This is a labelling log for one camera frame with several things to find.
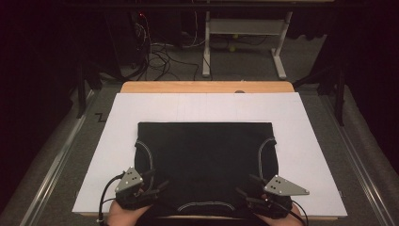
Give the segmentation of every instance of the gray plastic part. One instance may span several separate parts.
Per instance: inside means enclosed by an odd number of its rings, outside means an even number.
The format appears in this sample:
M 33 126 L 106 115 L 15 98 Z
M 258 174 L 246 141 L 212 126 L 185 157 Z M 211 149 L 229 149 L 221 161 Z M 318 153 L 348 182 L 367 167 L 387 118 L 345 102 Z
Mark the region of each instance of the gray plastic part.
M 117 188 L 115 188 L 115 192 L 121 192 L 132 186 L 141 185 L 142 182 L 143 178 L 141 178 L 140 174 L 138 174 L 135 168 L 130 167 L 123 175 Z
M 278 196 L 297 196 L 309 195 L 309 190 L 297 186 L 296 184 L 276 175 L 269 183 L 263 188 L 265 192 L 269 192 Z

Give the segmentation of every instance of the hand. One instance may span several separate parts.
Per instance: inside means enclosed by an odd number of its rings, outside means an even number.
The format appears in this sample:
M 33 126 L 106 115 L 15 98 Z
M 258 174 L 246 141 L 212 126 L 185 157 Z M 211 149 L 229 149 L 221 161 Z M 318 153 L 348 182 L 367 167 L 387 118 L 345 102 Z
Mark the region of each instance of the hand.
M 293 204 L 293 209 L 291 210 L 298 216 L 300 216 L 299 209 Z M 255 214 L 258 218 L 266 222 L 270 226 L 302 226 L 302 222 L 295 218 L 291 214 L 288 214 L 286 218 L 272 219 L 262 215 Z
M 112 201 L 109 208 L 107 223 L 109 226 L 133 226 L 136 225 L 138 219 L 151 206 L 142 207 L 136 210 L 125 210 L 120 207 L 116 201 Z

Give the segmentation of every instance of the black cable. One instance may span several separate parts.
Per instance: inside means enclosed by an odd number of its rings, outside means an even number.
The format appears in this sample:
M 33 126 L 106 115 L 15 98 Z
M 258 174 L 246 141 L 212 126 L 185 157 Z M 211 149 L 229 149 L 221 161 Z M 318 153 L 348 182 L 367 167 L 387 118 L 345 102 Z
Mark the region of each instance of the black cable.
M 212 70 L 211 70 L 211 65 L 208 63 L 208 60 L 206 60 L 205 56 L 203 57 L 203 61 L 208 65 L 209 67 L 209 75 L 211 76 L 211 81 L 214 81 L 214 77 L 212 76 Z
M 177 59 L 172 58 L 172 57 L 168 54 L 168 49 L 167 49 L 167 48 L 165 48 L 165 54 L 169 57 L 170 60 L 172 60 L 172 61 L 174 61 L 174 62 L 176 62 L 176 63 L 181 63 L 181 64 L 185 64 L 185 65 L 196 66 L 196 70 L 194 71 L 194 76 L 193 76 L 193 80 L 194 80 L 194 81 L 196 80 L 196 74 L 197 74 L 197 71 L 199 70 L 200 65 L 195 64 L 195 63 L 186 63 L 186 62 L 182 62 L 182 61 L 180 61 L 180 60 L 177 60 Z
M 108 187 L 116 180 L 120 180 L 122 179 L 123 175 L 125 174 L 125 172 L 123 172 L 122 174 L 112 178 L 108 184 L 106 184 L 104 191 L 103 191 L 103 195 L 101 196 L 100 199 L 100 207 L 99 207 L 99 218 L 97 219 L 97 222 L 100 224 L 100 226 L 105 226 L 106 224 L 104 223 L 104 214 L 103 214 L 103 204 L 104 204 L 104 197 L 105 197 L 105 193 L 106 190 L 108 189 Z
M 110 201 L 113 201 L 113 200 L 115 200 L 115 198 L 112 198 L 112 199 L 108 199 L 108 200 L 104 201 L 104 202 L 103 202 L 103 204 L 104 204 L 104 203 L 106 203 L 106 202 L 110 202 Z
M 278 202 L 274 202 L 274 201 L 271 201 L 271 200 L 267 200 L 267 202 L 271 202 L 272 204 L 275 204 L 276 206 L 278 206 L 279 208 L 281 208 L 281 209 L 283 209 L 283 210 L 285 210 L 285 211 L 287 211 L 289 214 L 291 214 L 294 218 L 297 218 L 302 224 L 303 224 L 303 226 L 308 226 L 308 223 L 306 223 L 300 216 L 298 216 L 296 213 L 294 213 L 293 211 L 291 211 L 291 210 L 289 210 L 289 209 L 287 209 L 287 208 L 285 208 L 283 205 L 281 205 L 280 203 L 278 203 Z
M 306 214 L 305 210 L 302 208 L 302 206 L 300 206 L 300 204 L 298 202 L 293 201 L 293 203 L 295 203 L 297 206 L 299 206 L 299 208 L 302 210 L 302 212 L 303 212 L 303 214 L 305 215 L 305 218 L 306 218 L 306 225 L 309 225 L 308 215 Z

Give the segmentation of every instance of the black fabric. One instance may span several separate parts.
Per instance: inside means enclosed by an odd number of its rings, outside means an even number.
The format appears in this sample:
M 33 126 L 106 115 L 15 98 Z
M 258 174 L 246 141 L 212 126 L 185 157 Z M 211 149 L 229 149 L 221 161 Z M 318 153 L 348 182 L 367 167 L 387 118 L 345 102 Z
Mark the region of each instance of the black fabric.
M 270 180 L 278 174 L 275 144 L 269 122 L 140 122 L 135 168 L 156 169 L 144 190 L 169 180 L 146 216 L 250 218 L 235 188 L 261 196 L 261 185 L 248 176 Z

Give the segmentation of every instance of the white surface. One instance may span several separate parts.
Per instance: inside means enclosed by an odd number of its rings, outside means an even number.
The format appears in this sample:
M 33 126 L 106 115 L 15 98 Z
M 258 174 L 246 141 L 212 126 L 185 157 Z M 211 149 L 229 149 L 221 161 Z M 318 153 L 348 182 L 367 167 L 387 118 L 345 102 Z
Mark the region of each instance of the white surface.
M 119 93 L 73 208 L 96 213 L 106 183 L 133 166 L 140 121 L 266 121 L 273 123 L 279 175 L 307 188 L 293 197 L 308 216 L 346 211 L 297 93 Z M 105 199 L 115 197 L 115 182 Z M 104 205 L 109 209 L 110 202 Z

